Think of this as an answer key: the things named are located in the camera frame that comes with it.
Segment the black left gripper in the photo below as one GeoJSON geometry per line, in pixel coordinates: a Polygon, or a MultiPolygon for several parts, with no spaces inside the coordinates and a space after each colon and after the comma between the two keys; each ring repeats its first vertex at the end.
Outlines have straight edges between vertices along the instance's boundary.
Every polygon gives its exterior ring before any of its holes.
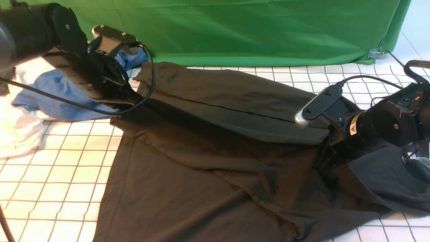
{"type": "Polygon", "coordinates": [[[109,55],[97,51],[79,55],[53,48],[44,60],[99,103],[135,105],[142,100],[128,83],[123,66],[109,55]]]}

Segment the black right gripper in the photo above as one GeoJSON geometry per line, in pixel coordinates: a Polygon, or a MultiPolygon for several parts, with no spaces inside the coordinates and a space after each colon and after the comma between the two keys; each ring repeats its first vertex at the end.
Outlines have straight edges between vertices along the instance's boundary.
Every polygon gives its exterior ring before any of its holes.
{"type": "Polygon", "coordinates": [[[349,139],[349,124],[355,115],[356,112],[347,112],[341,116],[323,113],[323,117],[329,122],[329,134],[324,139],[320,157],[314,164],[314,168],[321,175],[329,175],[332,169],[346,163],[346,158],[341,153],[348,146],[346,143],[349,139]]]}

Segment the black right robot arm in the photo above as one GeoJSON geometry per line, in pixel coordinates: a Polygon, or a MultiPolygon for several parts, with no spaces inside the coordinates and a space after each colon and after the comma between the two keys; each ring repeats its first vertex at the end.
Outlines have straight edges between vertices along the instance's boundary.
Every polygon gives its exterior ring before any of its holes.
{"type": "Polygon", "coordinates": [[[329,134],[315,168],[324,174],[386,147],[429,141],[429,89],[421,84],[410,84],[365,111],[353,111],[340,97],[321,115],[329,121],[329,134]]]}

